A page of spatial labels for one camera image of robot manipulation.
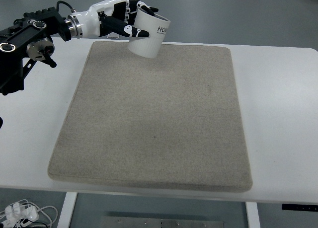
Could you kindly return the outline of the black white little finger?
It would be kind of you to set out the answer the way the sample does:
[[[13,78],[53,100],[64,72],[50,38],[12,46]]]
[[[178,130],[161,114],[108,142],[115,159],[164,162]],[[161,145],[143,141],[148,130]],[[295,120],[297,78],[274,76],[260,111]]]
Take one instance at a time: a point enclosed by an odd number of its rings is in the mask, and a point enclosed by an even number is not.
[[[125,22],[126,22],[128,25],[133,26],[134,23],[135,23],[135,17],[126,17],[126,18],[125,18]]]

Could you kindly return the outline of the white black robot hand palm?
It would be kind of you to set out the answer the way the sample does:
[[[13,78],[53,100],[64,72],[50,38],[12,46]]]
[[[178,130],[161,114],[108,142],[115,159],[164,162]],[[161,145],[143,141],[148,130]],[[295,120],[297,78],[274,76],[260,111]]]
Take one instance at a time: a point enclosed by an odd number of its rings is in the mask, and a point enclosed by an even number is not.
[[[104,0],[79,12],[79,37],[102,37],[111,32],[128,35],[124,31],[128,8],[129,0]]]

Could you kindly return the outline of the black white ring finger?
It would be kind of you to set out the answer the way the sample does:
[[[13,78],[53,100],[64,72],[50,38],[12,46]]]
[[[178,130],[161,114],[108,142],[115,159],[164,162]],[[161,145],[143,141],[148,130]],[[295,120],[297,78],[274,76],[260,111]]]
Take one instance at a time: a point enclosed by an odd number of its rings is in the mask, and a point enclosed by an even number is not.
[[[137,9],[136,8],[126,8],[126,18],[135,18],[137,15]]]

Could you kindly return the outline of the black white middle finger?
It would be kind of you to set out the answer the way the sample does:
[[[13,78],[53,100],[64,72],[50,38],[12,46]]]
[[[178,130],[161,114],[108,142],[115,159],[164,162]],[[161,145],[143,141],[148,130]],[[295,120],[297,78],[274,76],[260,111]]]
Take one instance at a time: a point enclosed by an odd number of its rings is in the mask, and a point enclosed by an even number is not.
[[[139,0],[128,0],[129,9],[137,9]]]

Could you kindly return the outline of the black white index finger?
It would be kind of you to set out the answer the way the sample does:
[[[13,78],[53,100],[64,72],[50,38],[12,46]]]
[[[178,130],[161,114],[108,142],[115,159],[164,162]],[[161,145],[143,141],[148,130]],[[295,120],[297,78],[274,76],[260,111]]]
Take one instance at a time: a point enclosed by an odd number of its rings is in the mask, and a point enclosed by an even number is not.
[[[151,16],[154,16],[155,13],[157,13],[159,11],[158,8],[148,6],[146,3],[144,3],[141,0],[137,2],[137,8],[144,10],[147,14],[149,14]]]

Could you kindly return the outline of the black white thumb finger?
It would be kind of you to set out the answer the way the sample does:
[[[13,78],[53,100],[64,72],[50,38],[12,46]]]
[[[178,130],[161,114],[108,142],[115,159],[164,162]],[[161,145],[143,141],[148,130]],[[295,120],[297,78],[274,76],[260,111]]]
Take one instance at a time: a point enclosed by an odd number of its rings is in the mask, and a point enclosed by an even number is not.
[[[148,31],[128,25],[126,22],[112,16],[100,17],[99,32],[100,37],[112,32],[124,37],[148,38],[150,36]]]

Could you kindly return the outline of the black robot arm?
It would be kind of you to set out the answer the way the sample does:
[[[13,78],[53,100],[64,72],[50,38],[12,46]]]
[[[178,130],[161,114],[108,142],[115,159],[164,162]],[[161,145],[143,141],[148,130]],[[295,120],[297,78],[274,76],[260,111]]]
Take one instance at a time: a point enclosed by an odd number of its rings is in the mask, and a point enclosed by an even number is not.
[[[55,46],[52,35],[59,34],[65,41],[72,38],[103,37],[116,33],[124,37],[148,38],[149,32],[134,25],[137,12],[150,16],[158,12],[141,0],[104,0],[88,10],[71,9],[68,17],[56,7],[25,13],[13,26],[0,32],[0,92],[8,95],[24,89],[24,79],[37,62],[56,67],[51,58]]]

